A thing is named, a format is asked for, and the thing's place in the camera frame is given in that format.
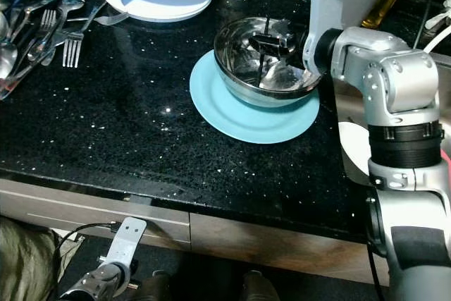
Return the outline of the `dark robot foot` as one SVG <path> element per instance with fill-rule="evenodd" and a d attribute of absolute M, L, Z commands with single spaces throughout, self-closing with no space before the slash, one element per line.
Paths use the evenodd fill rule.
<path fill-rule="evenodd" d="M 164 270 L 155 270 L 142 282 L 133 301 L 172 301 L 170 275 Z"/>
<path fill-rule="evenodd" d="M 279 301 L 279 295 L 262 272 L 251 270 L 244 275 L 240 301 Z"/>

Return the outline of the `olive green cloth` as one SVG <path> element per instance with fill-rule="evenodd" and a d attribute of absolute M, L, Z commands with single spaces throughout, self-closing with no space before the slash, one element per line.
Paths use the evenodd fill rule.
<path fill-rule="evenodd" d="M 59 236 L 49 228 L 0 217 L 0 301 L 47 301 L 58 273 Z"/>

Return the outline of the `white plate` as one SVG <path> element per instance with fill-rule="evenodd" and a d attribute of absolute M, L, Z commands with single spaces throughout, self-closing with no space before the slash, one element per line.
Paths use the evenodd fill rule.
<path fill-rule="evenodd" d="M 341 121 L 338 123 L 342 150 L 351 162 L 366 175 L 369 175 L 371 148 L 369 130 L 356 123 Z"/>

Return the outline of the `brown wooden drawer front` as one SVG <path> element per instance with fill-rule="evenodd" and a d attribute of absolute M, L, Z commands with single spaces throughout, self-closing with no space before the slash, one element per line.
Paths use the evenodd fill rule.
<path fill-rule="evenodd" d="M 364 244 L 209 215 L 192 213 L 189 217 L 193 252 L 373 283 Z"/>
<path fill-rule="evenodd" d="M 190 217 L 184 211 L 93 197 L 6 179 L 1 180 L 1 185 L 1 213 L 10 219 L 71 231 L 83 224 L 122 221 L 131 216 L 147 221 L 140 243 L 177 250 L 190 248 Z"/>

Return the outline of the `stainless steel bowl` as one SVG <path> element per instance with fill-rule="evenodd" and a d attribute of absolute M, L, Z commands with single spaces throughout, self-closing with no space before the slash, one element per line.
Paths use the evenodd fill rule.
<path fill-rule="evenodd" d="M 214 57 L 229 91 L 255 106 L 275 108 L 306 97 L 322 76 L 288 65 L 288 56 L 261 55 L 249 41 L 252 33 L 289 34 L 303 26 L 287 18 L 247 17 L 225 24 L 214 37 Z"/>

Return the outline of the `silver metal fork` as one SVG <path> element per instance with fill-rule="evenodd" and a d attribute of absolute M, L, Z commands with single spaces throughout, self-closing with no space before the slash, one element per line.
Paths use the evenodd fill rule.
<path fill-rule="evenodd" d="M 20 82 L 20 79 L 25 75 L 25 69 L 27 66 L 31 66 L 39 52 L 37 52 L 37 47 L 42 43 L 42 40 L 47 35 L 47 33 L 55 26 L 57 23 L 57 11 L 55 10 L 44 10 L 42 14 L 41 23 L 32 30 L 31 35 L 28 40 L 23 41 L 25 43 L 25 52 L 20 57 L 18 65 L 14 67 L 12 75 L 7 78 L 6 84 L 2 88 L 2 98 L 6 98 L 16 85 Z"/>
<path fill-rule="evenodd" d="M 112 16 L 96 16 L 94 18 L 91 18 L 93 22 L 97 22 L 97 24 L 100 24 L 102 26 L 113 26 L 115 24 L 119 24 L 119 22 L 122 22 L 126 20 L 126 18 L 129 18 L 129 14 L 126 12 L 121 12 L 119 14 L 115 14 Z M 68 22 L 84 22 L 88 21 L 88 18 L 68 18 Z"/>
<path fill-rule="evenodd" d="M 82 40 L 84 39 L 84 33 L 90 24 L 99 14 L 103 7 L 106 7 L 107 2 L 103 1 L 96 8 L 90 12 L 83 24 L 76 30 L 72 30 L 67 34 L 66 40 L 63 43 L 63 66 L 64 67 L 77 67 L 78 61 L 80 61 L 80 51 L 82 46 Z"/>

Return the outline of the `light blue plate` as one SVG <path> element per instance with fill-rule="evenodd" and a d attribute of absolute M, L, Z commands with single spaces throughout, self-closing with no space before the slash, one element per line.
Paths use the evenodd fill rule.
<path fill-rule="evenodd" d="M 220 133 L 254 144 L 276 144 L 305 133 L 319 114 L 319 91 L 279 108 L 261 108 L 229 92 L 215 53 L 199 57 L 190 73 L 190 97 L 202 118 Z"/>

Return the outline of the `dark robot left foot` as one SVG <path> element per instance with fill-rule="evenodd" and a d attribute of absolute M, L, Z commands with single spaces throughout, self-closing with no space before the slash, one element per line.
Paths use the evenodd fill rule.
<path fill-rule="evenodd" d="M 155 270 L 142 282 L 133 301 L 172 301 L 170 275 L 164 270 Z"/>

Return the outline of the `pink plate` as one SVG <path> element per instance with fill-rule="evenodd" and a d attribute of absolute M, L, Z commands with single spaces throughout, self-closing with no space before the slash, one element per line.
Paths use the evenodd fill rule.
<path fill-rule="evenodd" d="M 448 156 L 448 153 L 445 152 L 444 149 L 440 149 L 440 156 L 445 162 L 445 165 L 447 165 L 447 171 L 449 176 L 451 177 L 451 156 Z"/>

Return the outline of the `dark robot right foot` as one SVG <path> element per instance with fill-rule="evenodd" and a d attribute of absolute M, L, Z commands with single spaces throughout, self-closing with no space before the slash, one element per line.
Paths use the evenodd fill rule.
<path fill-rule="evenodd" d="M 240 301 L 279 301 L 279 295 L 262 272 L 251 270 L 244 275 Z"/>

